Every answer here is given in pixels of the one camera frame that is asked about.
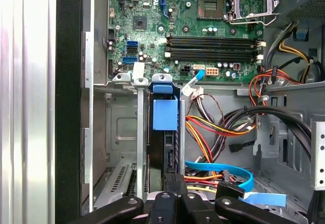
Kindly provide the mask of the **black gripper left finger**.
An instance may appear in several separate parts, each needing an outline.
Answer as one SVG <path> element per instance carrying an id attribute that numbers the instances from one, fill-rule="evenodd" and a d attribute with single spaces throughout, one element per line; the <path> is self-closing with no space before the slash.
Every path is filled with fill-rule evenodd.
<path id="1" fill-rule="evenodd" d="M 164 175 L 164 190 L 149 193 L 147 200 L 123 197 L 70 223 L 174 223 L 176 174 Z"/>

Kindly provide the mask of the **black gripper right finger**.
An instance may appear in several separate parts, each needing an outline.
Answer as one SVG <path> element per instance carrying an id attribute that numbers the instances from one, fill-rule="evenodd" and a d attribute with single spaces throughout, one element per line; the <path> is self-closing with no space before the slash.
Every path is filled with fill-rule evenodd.
<path id="1" fill-rule="evenodd" d="M 178 223 L 294 223 L 233 196 L 221 195 L 213 207 L 208 207 L 198 193 L 186 190 L 184 176 L 176 174 L 175 177 Z"/>

